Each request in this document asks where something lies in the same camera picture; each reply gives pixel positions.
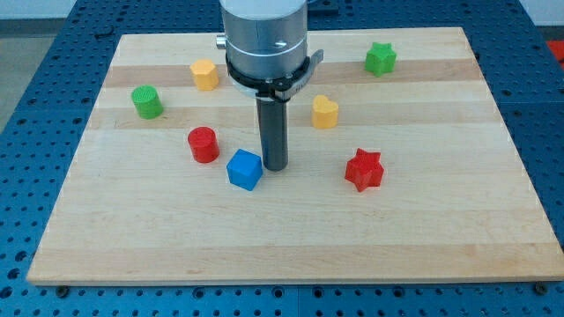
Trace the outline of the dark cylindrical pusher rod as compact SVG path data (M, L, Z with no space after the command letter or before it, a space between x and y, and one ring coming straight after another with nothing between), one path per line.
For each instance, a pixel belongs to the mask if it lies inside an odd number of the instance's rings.
M263 165L281 171L288 164L286 103L256 101Z

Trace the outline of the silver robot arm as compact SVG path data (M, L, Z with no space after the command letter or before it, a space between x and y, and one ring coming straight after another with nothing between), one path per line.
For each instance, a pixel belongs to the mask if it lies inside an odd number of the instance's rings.
M287 111L324 58L308 53L306 0L220 0L228 75L238 90L256 100L263 165L281 171L288 164Z

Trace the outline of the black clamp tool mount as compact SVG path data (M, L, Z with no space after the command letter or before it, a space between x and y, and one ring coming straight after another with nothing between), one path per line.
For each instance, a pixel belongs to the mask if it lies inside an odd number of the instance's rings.
M226 66L233 85L241 93L261 101L286 103L307 85L315 72L316 66L323 61L323 58L324 50L318 49L313 55L307 56L303 64L288 77L275 79L253 78L243 75L228 58L226 58Z

